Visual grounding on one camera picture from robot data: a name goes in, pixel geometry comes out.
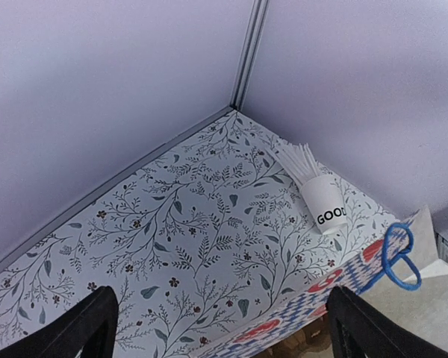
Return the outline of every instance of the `white wall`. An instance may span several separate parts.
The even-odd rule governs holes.
[[[252,0],[0,1],[0,259],[229,102]]]
[[[448,0],[271,1],[244,113],[448,230]]]

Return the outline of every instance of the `leaf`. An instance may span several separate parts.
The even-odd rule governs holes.
[[[163,331],[155,328],[155,333],[156,333],[156,336],[158,336],[159,339],[164,340],[164,342],[167,344],[167,336],[166,336],[166,334],[163,333]]]
[[[182,337],[179,339],[179,341],[180,341],[180,342],[183,342],[183,343],[191,343],[191,342],[194,342],[194,339],[192,339],[192,338],[190,338],[190,337],[182,336]]]
[[[149,220],[148,224],[144,227],[144,234],[146,235],[151,227],[151,220]]]
[[[271,175],[270,176],[273,180],[275,180],[277,183],[280,183],[280,184],[283,184],[284,183],[284,181],[281,179],[281,178],[279,178],[277,175]]]
[[[147,289],[142,289],[140,294],[145,300],[149,300],[154,295],[157,289],[159,289],[159,286],[148,287]]]
[[[201,318],[201,319],[198,319],[198,320],[196,321],[196,324],[203,324],[204,321],[205,321],[206,319],[208,319],[207,316],[205,316],[205,317],[203,317],[203,318]]]
[[[277,239],[275,236],[271,236],[271,235],[266,235],[266,236],[270,241],[275,242],[276,244],[279,243],[279,239]]]
[[[340,246],[340,243],[337,240],[334,240],[334,244],[337,251],[342,251],[342,246]]]
[[[40,313],[40,317],[38,318],[38,322],[41,324],[45,324],[45,320],[46,320],[46,314],[45,314],[45,310],[42,307],[42,312]]]
[[[287,287],[286,289],[283,289],[282,290],[282,294],[284,294],[284,293],[289,293],[289,292],[295,292],[293,289],[291,289],[290,287]]]
[[[30,317],[28,317],[27,312],[23,308],[18,307],[18,314],[30,321]]]
[[[45,261],[45,272],[50,277],[50,272],[52,272],[52,262],[50,260]]]
[[[231,194],[231,195],[229,196],[229,199],[231,199],[231,203],[232,203],[232,206],[233,206],[233,207],[235,207],[236,204],[237,204],[237,198],[239,198],[239,196],[237,196],[237,195],[235,195],[235,194]]]
[[[262,287],[263,287],[266,291],[270,289],[270,283],[269,283],[269,281],[268,281],[264,276],[262,276],[262,274],[261,274],[261,284],[262,284]]]
[[[178,213],[180,213],[182,215],[182,205],[181,205],[181,202],[179,200],[176,200],[174,202],[174,207],[176,208]]]
[[[237,305],[239,306],[239,310],[242,313],[242,318],[245,318],[247,316],[247,310],[249,309],[249,300],[239,300],[237,302]]]
[[[164,251],[164,252],[169,252],[164,246],[162,246],[162,244],[160,244],[159,242],[155,242],[155,249],[158,251]]]

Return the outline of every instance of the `leaf pattern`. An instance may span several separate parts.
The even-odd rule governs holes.
[[[277,139],[230,112],[38,242],[0,274],[0,348],[109,285],[116,355],[185,357],[382,236],[394,217],[338,176],[348,226],[321,236]]]

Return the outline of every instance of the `cup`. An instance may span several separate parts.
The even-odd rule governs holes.
[[[310,179],[300,193],[322,235],[336,233],[347,225],[343,197],[332,175]]]

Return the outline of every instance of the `metal frame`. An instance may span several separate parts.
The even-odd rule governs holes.
[[[101,286],[41,330],[2,349],[0,358],[111,358],[119,305],[111,287]]]
[[[255,0],[252,7],[251,18],[247,27],[244,47],[240,55],[237,77],[232,91],[231,107],[241,110],[246,97],[249,79],[254,66],[259,40],[264,27],[269,0]]]
[[[327,300],[335,358],[448,358],[448,353],[404,330],[346,287]]]
[[[204,121],[194,125],[192,128],[188,129],[182,134],[179,134],[176,138],[171,139],[169,142],[163,144],[162,146],[156,148],[151,153],[142,157],[135,163],[131,164],[128,168],[120,172],[119,174],[112,177],[110,180],[106,181],[104,184],[100,185],[98,188],[94,189],[90,194],[83,197],[81,200],[73,204],[69,209],[65,210],[61,213],[57,218],[49,222],[47,225],[42,227],[39,231],[37,231],[34,235],[32,235],[29,239],[23,242],[18,248],[14,249],[10,252],[3,260],[0,261],[0,272],[5,270],[9,265],[14,263],[19,257],[25,254],[28,250],[30,250],[35,244],[37,244],[40,240],[45,238],[47,235],[57,230],[60,226],[65,224],[68,220],[70,220],[73,216],[80,213],[83,209],[91,205],[94,201],[101,198],[104,194],[113,189],[117,184],[121,183],[139,168],[142,168],[146,164],[152,162],[162,154],[166,153],[172,147],[176,146],[180,142],[186,140],[190,136],[193,136],[197,132],[199,132],[204,127],[208,126],[210,123],[218,120],[222,116],[230,113],[234,109],[231,107],[225,107],[219,112],[209,116]]]

